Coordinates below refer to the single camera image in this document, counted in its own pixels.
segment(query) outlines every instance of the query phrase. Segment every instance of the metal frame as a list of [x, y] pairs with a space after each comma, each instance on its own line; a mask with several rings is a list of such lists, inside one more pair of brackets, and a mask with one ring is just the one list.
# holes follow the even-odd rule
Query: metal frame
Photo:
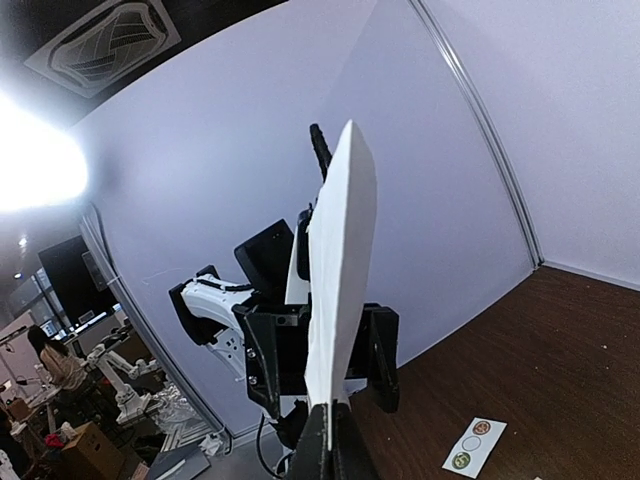
[[435, 42], [442, 58], [444, 58], [445, 62], [449, 66], [462, 95], [467, 101], [467, 105], [469, 105], [469, 109], [478, 124], [480, 133], [487, 144], [489, 153], [493, 158], [496, 168], [498, 169], [498, 173], [500, 174], [502, 182], [507, 190], [507, 195], [509, 196], [509, 200], [520, 225], [520, 230], [529, 250], [531, 263], [533, 268], [536, 269], [544, 262], [540, 242], [536, 235], [533, 220], [531, 219], [531, 214], [529, 213], [527, 203], [513, 170], [513, 166], [509, 160], [507, 151], [502, 144], [502, 140], [500, 140], [496, 127], [491, 120], [487, 107], [484, 105], [482, 97], [480, 97], [480, 94], [460, 60], [460, 57], [451, 45], [451, 42], [449, 42], [449, 39], [436, 20], [433, 12], [427, 6], [426, 1], [408, 0], [408, 2]]
[[113, 292], [116, 300], [120, 303], [124, 311], [129, 317], [129, 321], [136, 330], [142, 341], [147, 345], [151, 353], [155, 356], [163, 370], [169, 375], [171, 380], [176, 384], [178, 389], [189, 400], [194, 410], [202, 417], [202, 419], [211, 427], [211, 429], [220, 436], [220, 439], [227, 444], [231, 435], [225, 428], [224, 423], [216, 415], [216, 413], [207, 405], [200, 394], [193, 388], [191, 382], [186, 377], [182, 369], [176, 365], [171, 359], [171, 355], [164, 347], [153, 329], [150, 328], [149, 322], [145, 318], [142, 311], [138, 308], [131, 293], [123, 280], [117, 275], [112, 268], [101, 235], [96, 231], [96, 227], [92, 223], [88, 214], [83, 215], [80, 222], [80, 232], [89, 251], [93, 255], [96, 264], [100, 268], [109, 288]]

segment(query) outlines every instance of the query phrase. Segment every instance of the white paper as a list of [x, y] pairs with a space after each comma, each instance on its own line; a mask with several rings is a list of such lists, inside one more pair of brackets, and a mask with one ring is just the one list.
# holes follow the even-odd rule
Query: white paper
[[469, 478], [477, 478], [496, 446], [506, 423], [474, 418], [467, 431], [451, 449], [442, 468]]
[[349, 121], [309, 225], [313, 305], [305, 380], [311, 407], [346, 400], [343, 384], [367, 289], [376, 196], [373, 156]]

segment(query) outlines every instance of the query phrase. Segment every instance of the bright light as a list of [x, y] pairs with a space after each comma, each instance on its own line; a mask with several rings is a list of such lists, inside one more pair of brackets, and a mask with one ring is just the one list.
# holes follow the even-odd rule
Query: bright light
[[0, 94], [0, 212], [70, 200], [84, 191], [87, 176], [71, 137]]

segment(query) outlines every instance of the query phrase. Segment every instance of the cardboard box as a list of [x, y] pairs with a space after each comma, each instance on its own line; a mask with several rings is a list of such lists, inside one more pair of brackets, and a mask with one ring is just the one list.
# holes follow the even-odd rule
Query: cardboard box
[[22, 398], [16, 398], [11, 402], [11, 405], [7, 407], [7, 411], [16, 422], [21, 422], [31, 415], [31, 409]]
[[62, 449], [69, 478], [77, 480], [117, 480], [124, 455], [94, 423], [76, 428], [78, 436]]

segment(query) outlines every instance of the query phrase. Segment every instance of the black screen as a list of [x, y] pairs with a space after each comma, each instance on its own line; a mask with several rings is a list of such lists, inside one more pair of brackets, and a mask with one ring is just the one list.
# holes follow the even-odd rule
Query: black screen
[[88, 251], [82, 237], [77, 236], [38, 254], [62, 308], [76, 325], [88, 312], [97, 316], [117, 303], [111, 290], [96, 288], [82, 257]]

